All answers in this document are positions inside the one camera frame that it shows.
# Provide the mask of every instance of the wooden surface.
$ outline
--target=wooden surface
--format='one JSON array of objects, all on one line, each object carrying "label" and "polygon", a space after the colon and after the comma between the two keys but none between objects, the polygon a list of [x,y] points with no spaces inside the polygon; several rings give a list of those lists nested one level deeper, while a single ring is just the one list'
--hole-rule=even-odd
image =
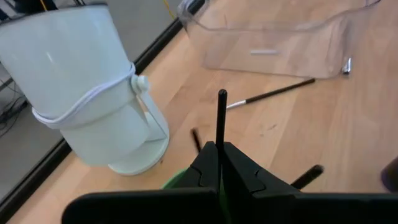
[{"label": "wooden surface", "polygon": [[[325,173],[306,192],[383,192],[380,172],[398,156],[398,1],[384,0],[359,43],[354,72],[227,113],[226,141],[286,182],[314,164]],[[158,189],[195,157],[189,130],[215,140],[220,88],[228,102],[301,78],[206,70],[181,31],[146,69],[151,95],[170,128],[170,145],[152,169],[123,177],[88,167],[71,153],[9,223],[59,223],[65,206],[89,192]]]}]

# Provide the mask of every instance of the floor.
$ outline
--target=floor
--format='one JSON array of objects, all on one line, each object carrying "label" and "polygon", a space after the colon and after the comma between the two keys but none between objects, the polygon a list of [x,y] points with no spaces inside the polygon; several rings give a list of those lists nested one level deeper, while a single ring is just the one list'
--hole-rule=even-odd
[{"label": "floor", "polygon": [[[73,4],[72,0],[55,2],[59,6]],[[168,2],[175,14],[180,0]],[[132,61],[172,22],[163,0],[117,0],[108,5]],[[0,71],[0,77],[6,78],[6,72]],[[9,90],[0,92],[0,100],[6,95],[10,95]],[[0,139],[0,201],[61,138],[59,131],[36,121],[30,108],[20,114],[12,129]]]}]

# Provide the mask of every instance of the white knob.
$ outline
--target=white knob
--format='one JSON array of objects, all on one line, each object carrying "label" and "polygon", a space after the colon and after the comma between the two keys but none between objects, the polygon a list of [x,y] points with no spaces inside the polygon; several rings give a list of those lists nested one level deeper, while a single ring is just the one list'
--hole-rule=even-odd
[{"label": "white knob", "polygon": [[142,92],[148,91],[149,87],[150,87],[149,82],[148,82],[148,78],[146,76],[144,76],[144,75],[138,76],[137,86],[140,89],[140,91],[142,91]]}]

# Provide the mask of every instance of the clear plastic bin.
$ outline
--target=clear plastic bin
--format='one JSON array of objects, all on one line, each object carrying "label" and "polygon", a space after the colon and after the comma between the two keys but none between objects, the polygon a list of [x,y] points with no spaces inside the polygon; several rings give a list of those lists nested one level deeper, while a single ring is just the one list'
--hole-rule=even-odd
[{"label": "clear plastic bin", "polygon": [[330,78],[380,1],[183,0],[178,16],[206,68]]}]

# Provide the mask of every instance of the black rod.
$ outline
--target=black rod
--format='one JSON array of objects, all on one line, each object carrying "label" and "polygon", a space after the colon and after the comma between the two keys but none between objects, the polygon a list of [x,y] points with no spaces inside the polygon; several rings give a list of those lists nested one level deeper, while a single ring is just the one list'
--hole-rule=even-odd
[{"label": "black rod", "polygon": [[268,93],[264,93],[264,94],[261,94],[261,95],[258,95],[258,96],[250,97],[250,98],[246,99],[246,104],[252,103],[252,102],[255,102],[257,100],[261,100],[261,99],[264,99],[264,98],[267,98],[267,97],[270,97],[270,96],[274,96],[274,95],[277,95],[279,93],[283,93],[283,92],[286,92],[286,91],[289,91],[289,90],[293,90],[293,89],[298,88],[300,86],[308,85],[308,84],[311,84],[311,83],[314,83],[314,82],[315,82],[315,79],[311,78],[309,80],[306,80],[304,82],[300,82],[298,84],[294,84],[294,85],[291,85],[291,86],[280,88],[278,90],[270,91]]},{"label": "black rod", "polygon": [[323,173],[323,166],[321,165],[315,165],[311,167],[306,173],[301,175],[297,180],[291,184],[292,187],[296,189],[303,189],[305,186],[307,186],[309,183],[311,183],[313,180],[315,180],[317,177],[319,177]]},{"label": "black rod", "polygon": [[218,151],[224,149],[224,132],[225,132],[225,114],[226,114],[226,99],[228,93],[222,89],[218,92],[218,107],[217,107],[217,128],[216,128],[216,147]]},{"label": "black rod", "polygon": [[201,150],[201,144],[200,144],[198,130],[196,128],[191,129],[191,136],[192,136],[193,142],[195,143],[196,150],[199,154],[199,152]]}]

